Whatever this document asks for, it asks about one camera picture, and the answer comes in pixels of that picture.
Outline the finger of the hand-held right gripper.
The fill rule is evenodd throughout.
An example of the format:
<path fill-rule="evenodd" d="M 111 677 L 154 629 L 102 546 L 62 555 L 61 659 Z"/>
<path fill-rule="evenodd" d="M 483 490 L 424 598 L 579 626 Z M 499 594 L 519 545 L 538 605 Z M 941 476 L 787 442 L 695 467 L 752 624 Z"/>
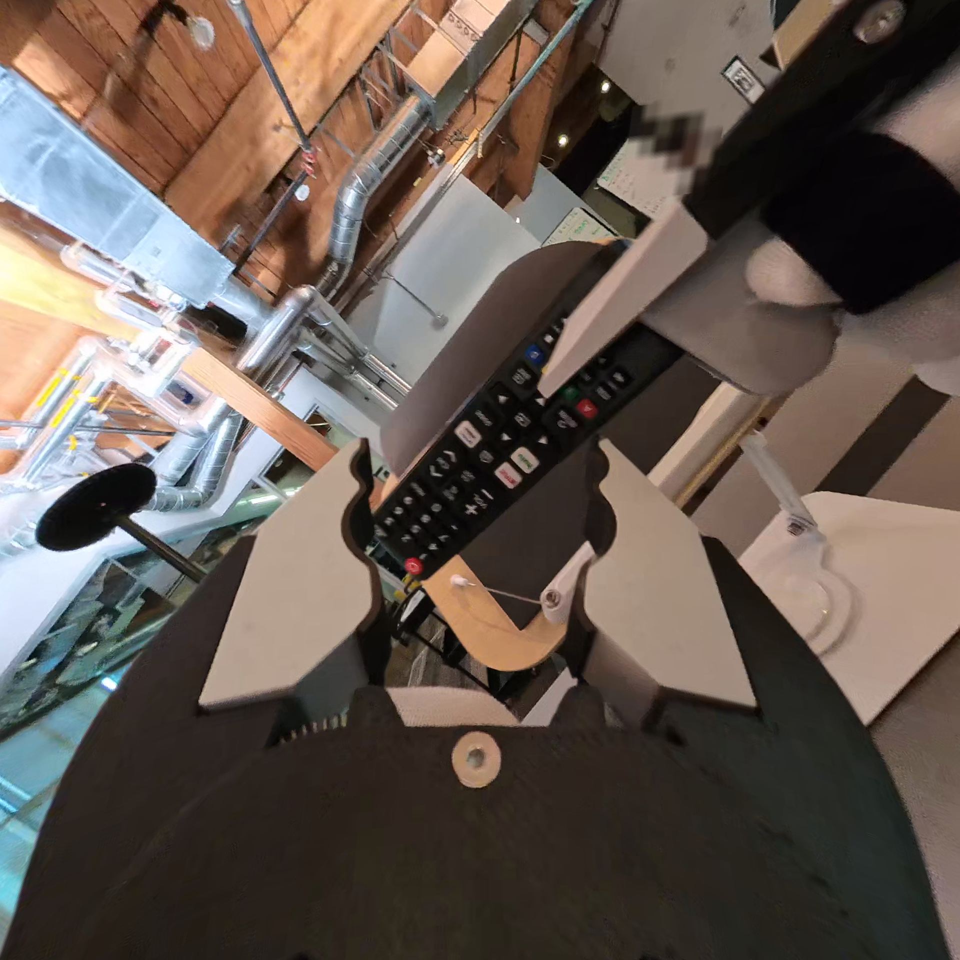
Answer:
<path fill-rule="evenodd" d="M 834 356 L 834 309 L 767 302 L 747 282 L 750 257 L 772 237 L 750 215 L 709 242 L 670 201 L 568 317 L 540 393 L 551 397 L 636 321 L 748 394 L 781 396 L 818 377 Z"/>

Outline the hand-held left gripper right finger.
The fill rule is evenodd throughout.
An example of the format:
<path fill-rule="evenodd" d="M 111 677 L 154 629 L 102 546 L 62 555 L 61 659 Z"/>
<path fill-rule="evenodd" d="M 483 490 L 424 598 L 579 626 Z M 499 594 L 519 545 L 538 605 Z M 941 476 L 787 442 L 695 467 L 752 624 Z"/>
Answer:
<path fill-rule="evenodd" d="M 696 526 L 608 439 L 587 460 L 594 559 L 575 588 L 581 678 L 627 727 L 675 695 L 754 712 L 758 699 Z"/>

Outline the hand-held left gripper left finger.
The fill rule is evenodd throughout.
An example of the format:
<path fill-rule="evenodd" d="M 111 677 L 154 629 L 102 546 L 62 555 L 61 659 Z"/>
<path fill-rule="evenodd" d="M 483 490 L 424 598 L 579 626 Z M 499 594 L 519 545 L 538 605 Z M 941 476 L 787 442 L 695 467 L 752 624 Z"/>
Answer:
<path fill-rule="evenodd" d="M 306 696 L 334 714 L 382 687 L 390 628 L 370 499 L 371 451 L 355 439 L 254 536 L 198 705 L 219 712 Z"/>

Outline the black remote control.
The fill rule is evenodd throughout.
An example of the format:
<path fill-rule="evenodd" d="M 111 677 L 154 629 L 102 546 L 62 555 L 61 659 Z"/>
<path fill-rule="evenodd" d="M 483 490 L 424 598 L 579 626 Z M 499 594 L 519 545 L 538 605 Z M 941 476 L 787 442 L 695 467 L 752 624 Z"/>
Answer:
<path fill-rule="evenodd" d="M 436 573 L 680 360 L 637 320 L 540 392 L 568 318 L 630 244 L 561 242 L 510 263 L 392 412 L 380 446 L 397 483 L 373 532 L 398 570 Z"/>

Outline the person's left hand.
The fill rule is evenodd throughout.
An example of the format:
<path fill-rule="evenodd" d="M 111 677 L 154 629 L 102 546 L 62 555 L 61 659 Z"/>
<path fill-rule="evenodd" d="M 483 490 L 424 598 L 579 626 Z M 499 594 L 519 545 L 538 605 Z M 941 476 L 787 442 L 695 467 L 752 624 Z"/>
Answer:
<path fill-rule="evenodd" d="M 407 686 L 386 692 L 407 728 L 516 727 L 520 721 L 483 690 L 448 686 Z"/>

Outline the person's right hand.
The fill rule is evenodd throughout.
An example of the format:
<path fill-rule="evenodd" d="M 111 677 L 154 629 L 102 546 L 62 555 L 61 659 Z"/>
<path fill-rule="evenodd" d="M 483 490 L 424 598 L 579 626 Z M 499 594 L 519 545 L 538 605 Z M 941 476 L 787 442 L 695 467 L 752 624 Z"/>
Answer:
<path fill-rule="evenodd" d="M 843 309 L 840 295 L 780 238 L 766 241 L 751 254 L 745 279 L 751 293 L 764 303 L 835 308 L 847 338 L 907 363 L 927 387 L 958 398 L 958 263 L 863 315 Z"/>

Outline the wood-framed dark divider panel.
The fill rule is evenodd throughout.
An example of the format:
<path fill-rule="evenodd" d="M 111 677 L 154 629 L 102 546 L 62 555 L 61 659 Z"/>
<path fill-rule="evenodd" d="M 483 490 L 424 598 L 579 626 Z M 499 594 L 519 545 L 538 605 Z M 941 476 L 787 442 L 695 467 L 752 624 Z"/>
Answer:
<path fill-rule="evenodd" d="M 625 246 L 544 246 L 502 270 L 381 431 L 396 485 L 375 538 L 490 673 L 537 666 L 567 630 L 540 594 L 585 540 L 578 438 L 611 402 L 578 407 L 603 378 L 576 374 L 559 400 L 538 385 L 567 318 Z"/>

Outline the black floor-to-ceiling pole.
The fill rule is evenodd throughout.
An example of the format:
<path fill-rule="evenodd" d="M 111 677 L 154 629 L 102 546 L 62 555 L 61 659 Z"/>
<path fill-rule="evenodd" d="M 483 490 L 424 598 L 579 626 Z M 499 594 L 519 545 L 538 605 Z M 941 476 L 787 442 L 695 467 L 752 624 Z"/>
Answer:
<path fill-rule="evenodd" d="M 35 527 L 36 543 L 66 553 L 97 544 L 120 529 L 169 567 L 198 584 L 206 573 L 189 558 L 133 520 L 157 489 L 146 465 L 125 463 L 92 474 L 66 490 Z"/>

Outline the white lamp stand with base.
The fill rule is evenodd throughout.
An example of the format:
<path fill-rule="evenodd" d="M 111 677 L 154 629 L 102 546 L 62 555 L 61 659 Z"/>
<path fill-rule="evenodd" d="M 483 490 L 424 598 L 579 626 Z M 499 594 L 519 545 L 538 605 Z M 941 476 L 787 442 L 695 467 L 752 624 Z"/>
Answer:
<path fill-rule="evenodd" d="M 957 633 L 959 513 L 835 492 L 777 515 L 741 566 L 870 725 Z"/>

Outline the round silver duct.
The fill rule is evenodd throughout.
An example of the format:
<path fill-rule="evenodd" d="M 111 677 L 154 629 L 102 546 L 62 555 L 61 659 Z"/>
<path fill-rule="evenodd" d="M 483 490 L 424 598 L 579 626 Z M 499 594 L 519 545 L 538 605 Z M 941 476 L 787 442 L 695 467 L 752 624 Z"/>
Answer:
<path fill-rule="evenodd" d="M 316 283 L 318 294 L 327 303 L 332 302 L 353 270 L 371 199 L 417 144 L 430 119 L 430 102 L 419 94 L 410 94 L 343 175 L 333 204 L 326 257 Z M 274 313 L 270 304 L 236 278 L 227 282 L 210 305 L 244 324 L 247 335 L 264 332 Z"/>

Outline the grey rectangular air duct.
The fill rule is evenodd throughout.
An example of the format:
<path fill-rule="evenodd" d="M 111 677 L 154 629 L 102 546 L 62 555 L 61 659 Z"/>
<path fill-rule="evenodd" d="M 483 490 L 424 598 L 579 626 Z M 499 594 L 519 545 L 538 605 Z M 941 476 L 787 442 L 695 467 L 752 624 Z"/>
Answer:
<path fill-rule="evenodd" d="M 234 265 L 30 81 L 1 70 L 2 197 L 145 282 L 205 306 Z"/>

